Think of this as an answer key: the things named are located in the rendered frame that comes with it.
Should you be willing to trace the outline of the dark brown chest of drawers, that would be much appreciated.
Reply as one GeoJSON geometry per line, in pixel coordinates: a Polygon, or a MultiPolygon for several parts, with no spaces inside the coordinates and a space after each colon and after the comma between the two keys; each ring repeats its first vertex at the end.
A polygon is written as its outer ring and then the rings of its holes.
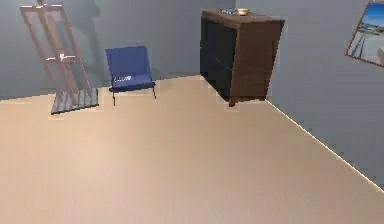
{"type": "Polygon", "coordinates": [[[201,13],[200,74],[231,107],[266,99],[284,24],[256,13],[201,13]]]}

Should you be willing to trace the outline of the framed blue landscape picture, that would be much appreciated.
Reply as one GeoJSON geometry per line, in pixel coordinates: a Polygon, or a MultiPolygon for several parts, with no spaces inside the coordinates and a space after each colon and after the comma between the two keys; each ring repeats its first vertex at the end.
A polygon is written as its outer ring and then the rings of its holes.
{"type": "Polygon", "coordinates": [[[369,0],[345,55],[384,68],[384,0],[369,0]]]}

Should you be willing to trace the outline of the pink wooden ladder shelf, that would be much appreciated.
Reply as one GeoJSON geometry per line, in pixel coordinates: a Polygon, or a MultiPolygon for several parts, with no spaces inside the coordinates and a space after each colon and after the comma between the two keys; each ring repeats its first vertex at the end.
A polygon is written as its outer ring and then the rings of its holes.
{"type": "Polygon", "coordinates": [[[85,67],[79,55],[76,41],[64,7],[58,4],[46,4],[43,0],[36,0],[35,5],[20,6],[20,14],[27,27],[29,35],[34,42],[44,70],[50,80],[55,85],[56,94],[53,100],[51,114],[61,114],[86,108],[97,107],[99,105],[99,91],[97,88],[91,88],[87,79],[85,67]],[[57,12],[65,24],[66,33],[71,43],[72,55],[65,53],[65,48],[58,35],[55,21],[52,13],[57,12]],[[28,14],[36,13],[43,28],[48,44],[53,53],[52,57],[47,57],[39,44],[38,38],[33,31],[33,26],[29,20],[28,14]],[[65,89],[61,90],[56,84],[54,74],[49,67],[50,64],[56,64],[64,81],[65,89]],[[77,64],[80,68],[84,89],[78,89],[71,69],[71,64],[77,64]]]}

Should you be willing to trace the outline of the blue chair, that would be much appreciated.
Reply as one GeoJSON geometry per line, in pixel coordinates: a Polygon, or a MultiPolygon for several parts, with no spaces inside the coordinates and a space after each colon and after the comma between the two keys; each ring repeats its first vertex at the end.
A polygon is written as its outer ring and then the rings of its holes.
{"type": "Polygon", "coordinates": [[[113,105],[116,105],[115,94],[119,92],[152,89],[153,96],[156,96],[145,46],[106,49],[105,53],[113,105]]]}

